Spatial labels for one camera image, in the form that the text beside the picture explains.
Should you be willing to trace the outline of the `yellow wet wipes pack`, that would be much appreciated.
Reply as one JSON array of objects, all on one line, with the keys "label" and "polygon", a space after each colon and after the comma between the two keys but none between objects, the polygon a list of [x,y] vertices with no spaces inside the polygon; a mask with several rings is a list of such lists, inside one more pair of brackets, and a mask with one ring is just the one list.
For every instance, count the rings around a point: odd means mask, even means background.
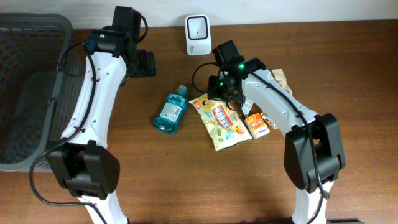
[{"label": "yellow wet wipes pack", "polygon": [[253,139],[237,112],[226,103],[210,100],[206,93],[189,103],[200,115],[216,152]]}]

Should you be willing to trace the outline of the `small orange box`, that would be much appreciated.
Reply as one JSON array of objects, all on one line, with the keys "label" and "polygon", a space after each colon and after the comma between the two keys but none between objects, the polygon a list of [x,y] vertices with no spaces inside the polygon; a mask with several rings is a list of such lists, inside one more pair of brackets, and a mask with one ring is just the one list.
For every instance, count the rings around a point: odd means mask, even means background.
[{"label": "small orange box", "polygon": [[254,139],[258,139],[270,133],[270,130],[260,113],[252,114],[246,117],[244,122],[246,123],[249,132]]}]

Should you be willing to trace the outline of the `beige snack pouch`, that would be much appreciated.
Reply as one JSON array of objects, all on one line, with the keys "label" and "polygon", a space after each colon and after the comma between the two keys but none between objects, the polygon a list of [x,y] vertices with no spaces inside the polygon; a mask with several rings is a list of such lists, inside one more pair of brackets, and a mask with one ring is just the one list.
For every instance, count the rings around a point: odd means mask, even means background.
[{"label": "beige snack pouch", "polygon": [[242,91],[246,99],[253,101],[279,128],[283,135],[297,124],[292,91],[280,70],[257,70],[242,80]]}]

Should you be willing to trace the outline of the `blue mouthwash bottle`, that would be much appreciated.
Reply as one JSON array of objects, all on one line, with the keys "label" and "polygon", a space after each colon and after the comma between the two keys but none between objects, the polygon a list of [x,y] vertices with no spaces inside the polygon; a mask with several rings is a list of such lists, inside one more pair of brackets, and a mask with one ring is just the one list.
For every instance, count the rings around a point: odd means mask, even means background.
[{"label": "blue mouthwash bottle", "polygon": [[175,134],[180,118],[187,107],[187,87],[180,85],[175,93],[170,93],[160,115],[154,120],[154,127],[167,134]]}]

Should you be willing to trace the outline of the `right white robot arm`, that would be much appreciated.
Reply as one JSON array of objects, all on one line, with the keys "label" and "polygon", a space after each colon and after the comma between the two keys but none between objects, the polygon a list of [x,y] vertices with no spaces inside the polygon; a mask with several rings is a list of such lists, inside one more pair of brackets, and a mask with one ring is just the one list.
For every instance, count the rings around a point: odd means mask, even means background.
[{"label": "right white robot arm", "polygon": [[253,101],[285,137],[284,169],[296,187],[290,223],[326,223],[330,190],[345,168],[338,120],[320,116],[283,89],[258,58],[246,60],[233,41],[212,51],[219,68],[208,83],[212,100],[239,104]]}]

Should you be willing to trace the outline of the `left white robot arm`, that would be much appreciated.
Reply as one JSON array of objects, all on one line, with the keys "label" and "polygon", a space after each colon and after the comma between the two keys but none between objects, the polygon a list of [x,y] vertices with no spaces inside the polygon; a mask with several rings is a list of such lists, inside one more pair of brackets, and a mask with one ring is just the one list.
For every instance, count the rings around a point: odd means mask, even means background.
[{"label": "left white robot arm", "polygon": [[116,195],[119,161],[107,150],[108,126],[123,80],[153,77],[153,52],[137,49],[144,16],[117,6],[110,26],[94,30],[83,43],[83,85],[61,143],[45,156],[58,184],[78,198],[94,223],[129,223]]}]

